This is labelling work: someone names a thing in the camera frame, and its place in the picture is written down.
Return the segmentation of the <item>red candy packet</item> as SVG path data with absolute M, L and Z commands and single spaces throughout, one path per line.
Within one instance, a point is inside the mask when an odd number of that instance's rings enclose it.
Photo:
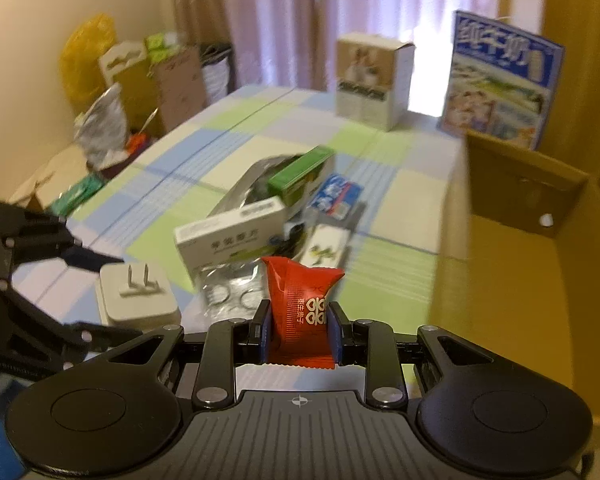
M 327 296 L 343 270 L 309 268 L 286 257 L 262 259 L 268 274 L 272 335 L 268 362 L 332 370 L 327 331 Z

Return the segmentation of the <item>white power adapter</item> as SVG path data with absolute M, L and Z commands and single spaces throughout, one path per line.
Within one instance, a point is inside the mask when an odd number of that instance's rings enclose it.
M 166 272 L 149 262 L 108 263 L 95 286 L 100 322 L 148 332 L 180 325 L 181 310 Z

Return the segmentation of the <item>white green small box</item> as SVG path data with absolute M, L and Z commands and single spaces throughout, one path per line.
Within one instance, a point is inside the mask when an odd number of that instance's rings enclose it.
M 349 238 L 349 230 L 318 224 L 306 242 L 299 263 L 308 268 L 339 268 Z

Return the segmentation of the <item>white medicine box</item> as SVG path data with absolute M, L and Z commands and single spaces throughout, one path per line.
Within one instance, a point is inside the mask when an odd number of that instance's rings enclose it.
M 285 239 L 286 207 L 276 196 L 174 230 L 189 276 L 224 263 L 271 255 Z

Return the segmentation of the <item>silver foil bag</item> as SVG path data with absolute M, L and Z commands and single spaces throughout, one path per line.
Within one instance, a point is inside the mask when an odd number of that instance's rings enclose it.
M 209 217 L 275 196 L 275 193 L 271 193 L 268 188 L 268 180 L 299 157 L 299 154 L 278 155 L 254 162 L 222 197 L 222 200 L 213 207 Z

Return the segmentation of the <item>green carton box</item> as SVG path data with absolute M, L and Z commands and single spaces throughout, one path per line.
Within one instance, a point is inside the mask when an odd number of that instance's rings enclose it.
M 287 217 L 298 214 L 323 182 L 335 171 L 335 151 L 317 145 L 273 174 L 266 185 L 286 208 Z

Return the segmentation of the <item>green tissue pack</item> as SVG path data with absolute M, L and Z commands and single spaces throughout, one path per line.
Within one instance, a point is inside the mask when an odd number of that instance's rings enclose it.
M 45 211 L 57 217 L 68 218 L 79 206 L 86 203 L 105 186 L 105 181 L 98 174 L 88 174 L 62 192 L 53 200 Z

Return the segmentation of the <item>crumpled silver bag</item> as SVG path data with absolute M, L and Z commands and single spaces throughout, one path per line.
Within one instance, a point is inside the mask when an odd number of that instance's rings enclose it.
M 74 142 L 93 170 L 114 166 L 128 157 L 128 121 L 121 91 L 121 84 L 116 82 L 74 121 Z

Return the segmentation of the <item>checkered tablecloth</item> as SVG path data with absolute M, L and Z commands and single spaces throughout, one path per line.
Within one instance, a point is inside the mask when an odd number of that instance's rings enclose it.
M 391 132 L 348 124 L 324 93 L 248 87 L 182 125 L 79 209 L 69 222 L 95 249 L 158 262 L 168 272 L 189 330 L 206 317 L 172 243 L 180 224 L 260 200 L 285 159 L 316 144 L 335 151 L 335 169 L 363 190 L 350 223 L 347 274 L 336 295 L 350 315 L 403 332 L 428 318 L 445 181 L 457 151 L 434 118 L 407 114 Z M 358 370 L 248 368 L 245 388 L 276 388 L 287 407 L 257 400 L 255 422 L 198 437 L 138 472 L 142 479 L 409 479 L 407 454 L 385 456 L 396 438 L 360 433 L 348 415 Z

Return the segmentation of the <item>yellow plastic bag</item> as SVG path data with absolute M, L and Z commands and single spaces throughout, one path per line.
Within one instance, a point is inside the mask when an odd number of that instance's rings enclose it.
M 73 114 L 86 112 L 106 91 L 99 59 L 117 42 L 114 19 L 106 13 L 83 22 L 66 41 L 58 64 Z

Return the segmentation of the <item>brown cardboard box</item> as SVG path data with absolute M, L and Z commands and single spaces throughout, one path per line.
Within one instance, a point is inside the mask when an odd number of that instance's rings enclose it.
M 561 382 L 600 430 L 600 187 L 469 133 L 442 206 L 431 324 Z

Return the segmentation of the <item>black white bag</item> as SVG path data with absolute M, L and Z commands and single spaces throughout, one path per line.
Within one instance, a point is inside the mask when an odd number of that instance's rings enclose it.
M 199 54 L 210 106 L 228 96 L 235 87 L 233 46 L 228 42 L 201 44 Z

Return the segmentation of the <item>white humidifier box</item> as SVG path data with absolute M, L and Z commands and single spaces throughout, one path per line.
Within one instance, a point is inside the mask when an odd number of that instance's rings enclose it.
M 338 116 L 390 131 L 407 110 L 416 47 L 412 42 L 348 32 L 336 44 Z

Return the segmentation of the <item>blue milk carton box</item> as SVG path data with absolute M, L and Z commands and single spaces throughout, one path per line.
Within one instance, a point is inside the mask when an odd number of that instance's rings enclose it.
M 565 49 L 516 26 L 456 11 L 449 84 L 438 127 L 494 136 L 534 150 Z

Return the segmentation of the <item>pink curtain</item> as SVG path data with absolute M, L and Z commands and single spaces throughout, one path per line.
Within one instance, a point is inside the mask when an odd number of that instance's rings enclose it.
M 365 32 L 412 42 L 408 107 L 438 116 L 448 85 L 453 14 L 496 18 L 498 0 L 169 0 L 176 29 L 193 44 L 233 46 L 238 84 L 334 90 L 336 41 Z M 510 22 L 538 32 L 544 0 L 513 0 Z

